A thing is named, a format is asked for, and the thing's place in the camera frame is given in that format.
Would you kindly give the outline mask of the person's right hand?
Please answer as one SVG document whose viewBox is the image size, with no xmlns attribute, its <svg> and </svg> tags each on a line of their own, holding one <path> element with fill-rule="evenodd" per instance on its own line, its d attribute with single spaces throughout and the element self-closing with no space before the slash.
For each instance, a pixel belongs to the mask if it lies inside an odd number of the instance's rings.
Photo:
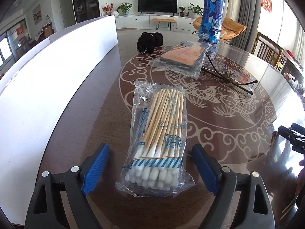
<svg viewBox="0 0 305 229">
<path fill-rule="evenodd" d="M 302 191 L 302 188 L 304 187 L 305 159 L 301 160 L 299 165 L 302 166 L 302 170 L 297 177 L 296 195 L 299 195 Z"/>
</svg>

